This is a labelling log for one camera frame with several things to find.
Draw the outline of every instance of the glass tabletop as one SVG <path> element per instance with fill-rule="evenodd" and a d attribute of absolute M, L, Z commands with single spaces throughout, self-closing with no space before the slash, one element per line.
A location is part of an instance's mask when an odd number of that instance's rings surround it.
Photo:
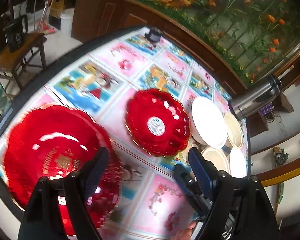
<path fill-rule="evenodd" d="M 222 114 L 229 111 L 229 94 L 204 66 L 164 38 L 155 46 L 150 44 L 144 37 L 148 32 L 144 27 L 128 33 L 64 68 L 30 98 L 0 137 L 0 176 L 8 185 L 2 166 L 8 134 L 28 109 L 56 102 L 80 108 L 102 125 L 122 162 L 122 198 L 99 229 L 104 239 L 167 239 L 195 218 L 172 177 L 177 163 L 190 170 L 186 151 L 162 158 L 136 145 L 125 126 L 128 100 L 138 90 L 158 88 L 182 102 L 187 114 L 199 96 L 211 100 Z M 248 172 L 246 121 L 240 124 Z"/>

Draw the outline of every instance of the wooden chair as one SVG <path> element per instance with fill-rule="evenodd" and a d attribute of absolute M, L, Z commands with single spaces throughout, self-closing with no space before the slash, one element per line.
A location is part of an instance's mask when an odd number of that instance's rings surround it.
<path fill-rule="evenodd" d="M 44 54 L 43 43 L 46 41 L 43 33 L 27 33 L 25 34 L 25 42 L 21 48 L 13 53 L 10 53 L 6 43 L 5 33 L 3 28 L 5 27 L 6 20 L 0 18 L 0 79 L 9 80 L 5 86 L 5 90 L 10 81 L 15 81 L 20 90 L 24 85 L 20 80 L 21 74 L 26 70 L 27 66 L 45 68 L 46 60 Z M 26 55 L 31 52 L 31 57 L 27 60 Z M 42 66 L 32 65 L 29 62 L 33 57 L 40 52 Z"/>

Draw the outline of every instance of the stack of red plates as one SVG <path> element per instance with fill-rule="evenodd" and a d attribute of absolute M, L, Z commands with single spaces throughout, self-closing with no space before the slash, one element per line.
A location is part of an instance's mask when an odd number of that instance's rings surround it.
<path fill-rule="evenodd" d="M 154 156 L 176 155 L 190 137 L 182 104 L 157 89 L 135 93 L 127 103 L 126 126 L 133 141 Z"/>
<path fill-rule="evenodd" d="M 107 132 L 82 110 L 48 104 L 29 111 L 11 130 L 3 164 L 13 197 L 25 208 L 41 176 L 57 179 L 80 170 L 100 147 L 109 150 L 109 164 L 85 203 L 99 228 L 119 203 L 121 164 Z M 67 235 L 74 235 L 64 197 L 59 206 Z"/>

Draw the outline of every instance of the white plate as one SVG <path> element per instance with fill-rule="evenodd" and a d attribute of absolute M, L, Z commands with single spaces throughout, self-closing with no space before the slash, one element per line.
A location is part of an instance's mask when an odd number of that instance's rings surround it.
<path fill-rule="evenodd" d="M 246 159 L 242 151 L 238 148 L 232 148 L 229 155 L 231 176 L 243 178 L 246 176 Z"/>
<path fill-rule="evenodd" d="M 221 149 L 227 140 L 227 125 L 222 113 L 209 99 L 197 97 L 189 114 L 192 136 L 201 144 Z"/>

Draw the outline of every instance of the blue gripper pad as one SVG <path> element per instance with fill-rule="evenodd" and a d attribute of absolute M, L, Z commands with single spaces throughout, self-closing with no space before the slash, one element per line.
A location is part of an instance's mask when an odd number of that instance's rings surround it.
<path fill-rule="evenodd" d="M 216 198 L 218 170 L 212 162 L 204 159 L 196 147 L 192 147 L 189 150 L 188 159 L 202 194 L 214 202 Z"/>

